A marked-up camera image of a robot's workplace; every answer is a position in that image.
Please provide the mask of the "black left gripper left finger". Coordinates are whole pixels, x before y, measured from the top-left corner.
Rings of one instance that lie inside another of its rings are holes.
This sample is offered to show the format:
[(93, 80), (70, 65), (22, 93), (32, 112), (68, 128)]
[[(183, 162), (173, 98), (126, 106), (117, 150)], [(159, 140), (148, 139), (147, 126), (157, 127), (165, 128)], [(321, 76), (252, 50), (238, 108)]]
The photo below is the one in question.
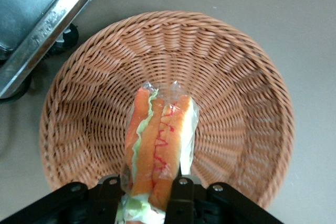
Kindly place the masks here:
[(117, 174), (101, 178), (92, 189), (84, 183), (72, 182), (1, 223), (116, 223), (122, 194)]

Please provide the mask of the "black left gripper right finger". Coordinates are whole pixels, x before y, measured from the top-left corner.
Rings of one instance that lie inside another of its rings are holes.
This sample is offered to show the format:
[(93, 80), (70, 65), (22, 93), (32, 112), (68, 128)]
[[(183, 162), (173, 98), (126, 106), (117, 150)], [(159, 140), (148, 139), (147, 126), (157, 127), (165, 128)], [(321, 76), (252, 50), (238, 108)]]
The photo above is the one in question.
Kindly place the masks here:
[(277, 223), (282, 222), (227, 183), (204, 188), (192, 176), (172, 184), (166, 223)]

